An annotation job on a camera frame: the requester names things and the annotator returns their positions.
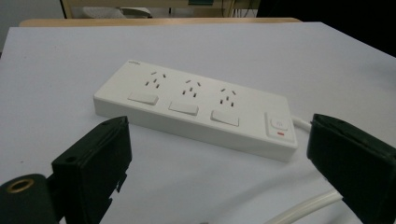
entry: power strip top surface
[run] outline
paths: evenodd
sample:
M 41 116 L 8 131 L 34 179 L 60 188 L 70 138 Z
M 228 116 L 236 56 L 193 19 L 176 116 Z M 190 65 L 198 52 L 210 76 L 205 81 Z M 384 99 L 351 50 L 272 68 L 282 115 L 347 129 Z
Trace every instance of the power strip top surface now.
M 297 148 L 285 97 L 150 63 L 128 61 L 94 102 L 98 115 L 281 161 Z

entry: white power strip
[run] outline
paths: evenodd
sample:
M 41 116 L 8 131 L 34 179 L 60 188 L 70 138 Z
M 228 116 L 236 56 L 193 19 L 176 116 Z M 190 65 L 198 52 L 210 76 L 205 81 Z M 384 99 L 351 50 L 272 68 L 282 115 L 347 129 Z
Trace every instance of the white power strip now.
M 285 97 L 128 61 L 93 96 L 97 115 L 288 161 L 297 140 Z

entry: white table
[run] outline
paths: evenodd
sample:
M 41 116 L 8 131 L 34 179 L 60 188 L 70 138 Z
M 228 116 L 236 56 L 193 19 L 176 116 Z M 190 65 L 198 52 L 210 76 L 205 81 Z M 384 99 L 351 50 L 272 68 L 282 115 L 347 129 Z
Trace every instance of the white table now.
M 396 59 L 314 22 L 11 28 L 0 60 L 0 183 L 50 163 L 107 118 L 93 94 L 127 60 L 284 95 L 396 146 Z M 130 125 L 134 159 L 102 223 L 263 223 L 332 187 L 289 163 Z M 334 203 L 297 223 L 360 223 Z

